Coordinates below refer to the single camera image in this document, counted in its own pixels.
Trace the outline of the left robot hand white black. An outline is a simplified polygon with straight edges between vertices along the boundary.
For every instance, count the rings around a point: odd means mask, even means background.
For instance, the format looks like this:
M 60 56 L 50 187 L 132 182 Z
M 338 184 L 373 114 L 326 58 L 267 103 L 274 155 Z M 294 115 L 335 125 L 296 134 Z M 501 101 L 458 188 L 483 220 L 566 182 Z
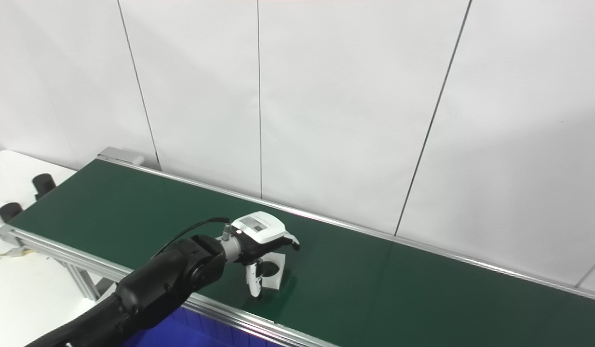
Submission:
M 284 222 L 263 211 L 234 220 L 228 242 L 232 250 L 227 261 L 245 266 L 245 283 L 253 298 L 260 298 L 264 289 L 280 289 L 286 255 L 278 250 L 285 246 L 300 250 L 300 242 Z

